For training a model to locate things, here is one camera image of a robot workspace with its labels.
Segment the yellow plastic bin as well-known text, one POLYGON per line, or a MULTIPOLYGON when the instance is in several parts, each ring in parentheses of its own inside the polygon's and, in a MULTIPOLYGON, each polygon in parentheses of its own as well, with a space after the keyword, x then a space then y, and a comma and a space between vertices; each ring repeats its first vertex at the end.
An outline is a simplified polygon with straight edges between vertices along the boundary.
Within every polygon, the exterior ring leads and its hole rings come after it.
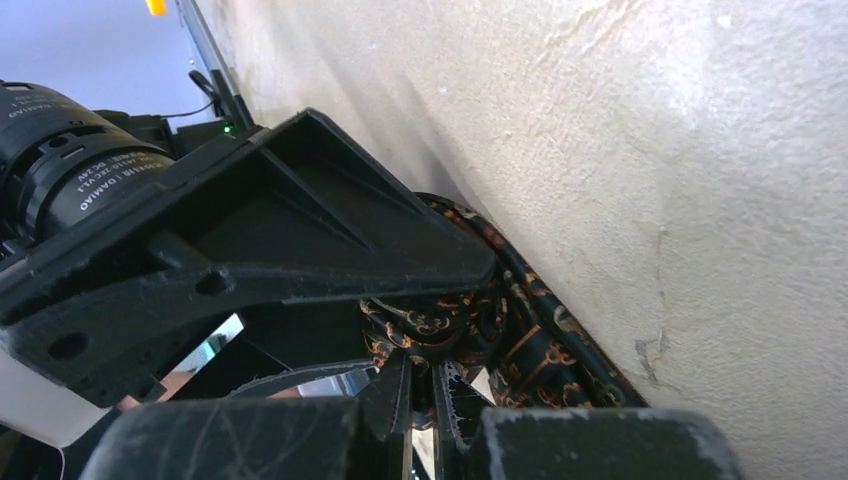
POLYGON ((167 14, 168 7, 166 0, 145 0, 145 4, 152 16, 164 16, 167 14))

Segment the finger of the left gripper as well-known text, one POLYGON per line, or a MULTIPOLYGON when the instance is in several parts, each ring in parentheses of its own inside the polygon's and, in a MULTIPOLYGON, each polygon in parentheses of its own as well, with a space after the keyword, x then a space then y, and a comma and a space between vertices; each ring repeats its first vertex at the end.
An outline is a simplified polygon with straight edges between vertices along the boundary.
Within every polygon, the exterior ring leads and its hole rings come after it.
POLYGON ((178 160, 122 132, 46 147, 4 202, 1 346, 98 407, 156 392, 234 313, 469 291, 494 269, 313 109, 178 160))

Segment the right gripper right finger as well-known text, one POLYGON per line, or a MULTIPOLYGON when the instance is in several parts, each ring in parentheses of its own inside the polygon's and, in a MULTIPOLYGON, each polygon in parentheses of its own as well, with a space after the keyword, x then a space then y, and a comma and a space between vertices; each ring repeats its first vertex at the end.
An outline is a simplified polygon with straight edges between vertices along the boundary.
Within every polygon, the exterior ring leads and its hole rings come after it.
POLYGON ((444 363, 432 370, 439 479, 742 479, 706 417, 652 408, 494 407, 444 363))

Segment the dark brown patterned tie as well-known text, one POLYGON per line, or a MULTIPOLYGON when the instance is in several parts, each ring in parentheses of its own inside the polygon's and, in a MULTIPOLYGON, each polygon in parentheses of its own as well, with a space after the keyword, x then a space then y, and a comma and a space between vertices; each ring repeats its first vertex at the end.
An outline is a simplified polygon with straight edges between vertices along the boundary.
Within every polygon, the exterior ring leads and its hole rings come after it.
POLYGON ((430 375, 446 363, 458 380, 489 377, 507 408, 628 408, 647 401, 609 359, 520 252, 484 216, 453 200, 419 199, 495 254, 491 279, 463 293, 360 302, 367 352, 376 367, 391 354, 410 359, 412 425, 437 418, 430 375))

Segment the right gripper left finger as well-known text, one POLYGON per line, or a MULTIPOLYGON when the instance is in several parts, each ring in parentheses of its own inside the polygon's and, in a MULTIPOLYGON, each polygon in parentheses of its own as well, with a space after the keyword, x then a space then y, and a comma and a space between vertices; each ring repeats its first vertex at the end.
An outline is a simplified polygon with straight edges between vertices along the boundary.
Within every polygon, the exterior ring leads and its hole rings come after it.
POLYGON ((393 352, 355 396, 279 398, 369 362, 251 380, 221 399, 147 404, 105 432, 84 479, 406 479, 412 363, 393 352))

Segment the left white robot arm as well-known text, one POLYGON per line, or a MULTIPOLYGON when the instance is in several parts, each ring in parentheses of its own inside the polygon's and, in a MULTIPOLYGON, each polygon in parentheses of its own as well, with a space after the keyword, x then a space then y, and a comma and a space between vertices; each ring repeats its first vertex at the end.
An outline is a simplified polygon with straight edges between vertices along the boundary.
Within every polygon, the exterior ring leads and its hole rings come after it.
POLYGON ((467 292, 479 240, 324 113, 180 159, 50 88, 1 87, 1 344, 90 403, 154 399, 234 313, 467 292))

